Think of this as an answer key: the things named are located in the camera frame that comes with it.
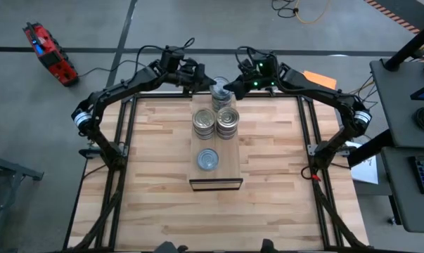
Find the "orange striped tape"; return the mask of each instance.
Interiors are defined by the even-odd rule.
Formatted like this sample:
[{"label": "orange striped tape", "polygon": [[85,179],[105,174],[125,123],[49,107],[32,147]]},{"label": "orange striped tape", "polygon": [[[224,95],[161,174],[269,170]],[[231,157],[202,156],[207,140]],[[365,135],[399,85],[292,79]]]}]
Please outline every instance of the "orange striped tape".
[{"label": "orange striped tape", "polygon": [[378,11],[380,11],[383,15],[386,15],[387,17],[391,18],[396,23],[400,24],[402,27],[407,29],[410,32],[413,32],[414,34],[417,34],[420,32],[420,30],[413,25],[410,25],[407,23],[407,21],[403,20],[402,18],[396,16],[393,12],[387,10],[385,7],[381,6],[374,0],[364,0],[366,3],[371,5],[372,7],[376,8]]}]

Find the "white paper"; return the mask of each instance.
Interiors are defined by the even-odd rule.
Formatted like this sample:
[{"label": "white paper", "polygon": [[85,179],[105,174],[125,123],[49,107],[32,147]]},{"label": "white paper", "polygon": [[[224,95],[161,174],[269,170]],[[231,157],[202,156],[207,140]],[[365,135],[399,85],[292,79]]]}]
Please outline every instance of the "white paper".
[{"label": "white paper", "polygon": [[[347,141],[346,145],[359,148],[361,144],[353,143],[351,141]],[[351,168],[352,179],[379,184],[378,181],[378,168],[376,165],[375,155],[364,160],[360,164]]]}]

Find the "can lid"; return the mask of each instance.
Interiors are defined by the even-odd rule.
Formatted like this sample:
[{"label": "can lid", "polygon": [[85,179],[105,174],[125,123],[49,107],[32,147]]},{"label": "can lid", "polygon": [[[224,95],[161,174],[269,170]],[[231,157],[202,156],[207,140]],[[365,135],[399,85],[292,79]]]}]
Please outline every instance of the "can lid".
[{"label": "can lid", "polygon": [[218,154],[211,148],[201,150],[198,154],[198,166],[206,171],[212,171],[218,167]]},{"label": "can lid", "polygon": [[193,124],[199,129],[209,128],[214,124],[214,113],[210,109],[199,109],[193,115]]},{"label": "can lid", "polygon": [[218,111],[217,121],[223,127],[234,127],[238,124],[239,119],[240,115],[233,108],[226,107]]},{"label": "can lid", "polygon": [[230,97],[231,92],[224,89],[224,85],[228,84],[229,81],[224,77],[215,77],[213,81],[216,82],[215,85],[210,85],[210,93],[212,96],[218,99],[226,99]]}]

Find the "wooden table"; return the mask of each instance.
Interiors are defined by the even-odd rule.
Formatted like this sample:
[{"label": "wooden table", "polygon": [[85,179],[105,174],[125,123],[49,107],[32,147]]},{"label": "wooden table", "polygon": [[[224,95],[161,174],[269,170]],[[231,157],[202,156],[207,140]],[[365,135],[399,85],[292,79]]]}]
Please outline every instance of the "wooden table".
[{"label": "wooden table", "polygon": [[[119,108],[109,106],[101,125],[110,139]],[[329,139],[338,130],[335,111],[321,103],[315,108],[322,139]],[[296,98],[245,98],[237,110],[241,189],[194,193],[187,179],[191,98],[138,101],[116,250],[154,250],[168,240],[193,251],[259,251],[264,238],[281,250],[323,249],[311,182],[300,176],[307,157]],[[334,162],[346,164],[343,158]],[[102,163],[90,160],[86,173]],[[338,213],[368,243],[350,171],[332,166],[329,173]],[[69,246],[99,216],[106,175],[103,169],[84,180]],[[335,244],[328,216],[326,221]]]}]

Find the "stacked tin cans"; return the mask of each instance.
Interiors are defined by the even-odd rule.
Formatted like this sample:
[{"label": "stacked tin cans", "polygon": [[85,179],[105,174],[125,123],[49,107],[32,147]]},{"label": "stacked tin cans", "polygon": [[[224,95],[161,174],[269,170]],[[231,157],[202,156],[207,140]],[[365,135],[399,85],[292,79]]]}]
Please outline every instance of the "stacked tin cans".
[{"label": "stacked tin cans", "polygon": [[207,140],[213,137],[214,121],[213,111],[207,108],[199,109],[195,112],[193,115],[193,128],[199,139]]},{"label": "stacked tin cans", "polygon": [[224,85],[229,83],[226,78],[216,77],[213,80],[216,81],[216,84],[210,85],[210,93],[212,94],[213,110],[217,112],[221,108],[231,106],[232,93],[224,89]]},{"label": "stacked tin cans", "polygon": [[217,135],[221,139],[230,140],[237,133],[238,120],[240,115],[237,110],[225,107],[218,111],[217,115]]}]

